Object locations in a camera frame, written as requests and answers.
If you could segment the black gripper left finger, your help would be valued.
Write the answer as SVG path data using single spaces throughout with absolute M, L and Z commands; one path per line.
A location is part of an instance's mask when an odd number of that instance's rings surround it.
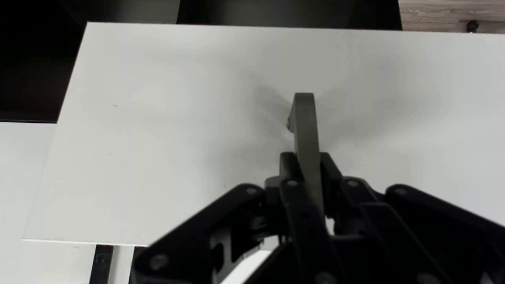
M 140 252 L 134 284 L 222 284 L 268 236 L 279 244 L 244 284 L 339 284 L 342 263 L 306 189 L 301 159 L 283 153 L 263 188 L 231 188 Z

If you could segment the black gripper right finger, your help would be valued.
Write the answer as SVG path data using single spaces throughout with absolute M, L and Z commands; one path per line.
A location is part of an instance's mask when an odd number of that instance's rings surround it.
M 408 184 L 381 192 L 320 156 L 332 232 L 364 247 L 388 284 L 505 284 L 505 227 Z

